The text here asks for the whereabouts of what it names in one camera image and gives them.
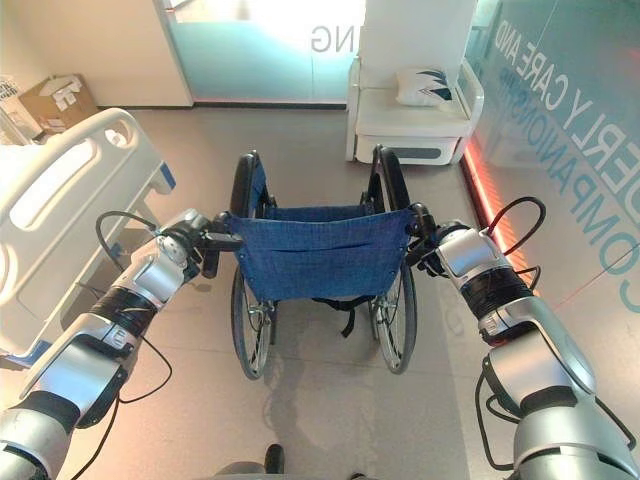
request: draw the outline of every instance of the wheelchair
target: wheelchair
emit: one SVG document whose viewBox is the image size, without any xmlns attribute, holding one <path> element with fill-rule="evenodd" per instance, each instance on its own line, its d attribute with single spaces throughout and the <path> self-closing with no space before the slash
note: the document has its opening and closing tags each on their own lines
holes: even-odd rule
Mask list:
<svg viewBox="0 0 640 480">
<path fill-rule="evenodd" d="M 279 207 L 267 190 L 258 153 L 243 155 L 224 223 L 243 239 L 235 252 L 231 330 L 247 378 L 262 376 L 275 343 L 279 303 L 298 298 L 348 311 L 344 337 L 353 329 L 356 306 L 367 303 L 387 367 L 395 374 L 407 369 L 417 309 L 404 260 L 416 214 L 390 149 L 375 148 L 368 187 L 357 205 L 329 207 Z"/>
</svg>

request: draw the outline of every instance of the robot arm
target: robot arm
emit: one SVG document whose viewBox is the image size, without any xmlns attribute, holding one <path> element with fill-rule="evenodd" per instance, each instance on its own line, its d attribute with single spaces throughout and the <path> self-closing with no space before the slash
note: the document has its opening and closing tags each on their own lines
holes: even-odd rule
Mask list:
<svg viewBox="0 0 640 480">
<path fill-rule="evenodd" d="M 240 247 L 219 225 L 195 210 L 174 219 L 38 360 L 22 401 L 0 415 L 0 478 L 56 478 L 73 430 L 98 423 L 116 400 L 153 317 L 200 264 L 211 278 L 218 253 Z"/>
<path fill-rule="evenodd" d="M 492 347 L 476 393 L 486 379 L 500 405 L 520 419 L 510 479 L 640 478 L 630 452 L 635 439 L 612 417 L 630 437 L 626 445 L 603 415 L 603 409 L 612 414 L 596 397 L 589 362 L 546 303 L 486 232 L 458 222 L 438 227 L 426 208 L 414 209 L 422 241 L 413 245 L 408 262 L 449 278 L 464 297 Z"/>
</svg>

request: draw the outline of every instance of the glass door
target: glass door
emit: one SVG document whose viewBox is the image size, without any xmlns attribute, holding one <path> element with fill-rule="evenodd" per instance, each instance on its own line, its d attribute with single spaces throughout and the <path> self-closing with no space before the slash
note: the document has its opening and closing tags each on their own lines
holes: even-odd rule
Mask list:
<svg viewBox="0 0 640 480">
<path fill-rule="evenodd" d="M 165 0 L 201 102 L 344 103 L 364 0 Z"/>
</svg>

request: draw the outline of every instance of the white wall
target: white wall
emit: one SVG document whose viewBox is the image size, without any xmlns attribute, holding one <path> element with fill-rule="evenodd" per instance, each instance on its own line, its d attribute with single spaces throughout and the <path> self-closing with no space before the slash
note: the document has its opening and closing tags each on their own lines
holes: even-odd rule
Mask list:
<svg viewBox="0 0 640 480">
<path fill-rule="evenodd" d="M 102 106 L 192 99 L 153 0 L 4 0 L 56 74 L 81 73 Z"/>
<path fill-rule="evenodd" d="M 50 70 L 26 37 L 15 13 L 6 2 L 0 3 L 0 73 L 10 75 L 25 91 L 44 80 Z"/>
<path fill-rule="evenodd" d="M 13 10 L 0 0 L 0 74 L 11 77 L 24 92 L 50 73 L 44 58 L 23 34 Z M 42 131 L 16 97 L 2 100 L 0 105 L 25 136 L 34 137 Z"/>
</svg>

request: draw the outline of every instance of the pillow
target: pillow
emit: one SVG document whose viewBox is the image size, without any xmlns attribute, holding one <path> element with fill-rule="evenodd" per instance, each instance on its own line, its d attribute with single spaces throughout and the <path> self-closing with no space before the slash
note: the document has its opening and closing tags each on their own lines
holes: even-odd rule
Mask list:
<svg viewBox="0 0 640 480">
<path fill-rule="evenodd" d="M 402 105 L 433 107 L 451 101 L 447 77 L 435 68 L 405 68 L 396 73 L 398 96 Z"/>
</svg>

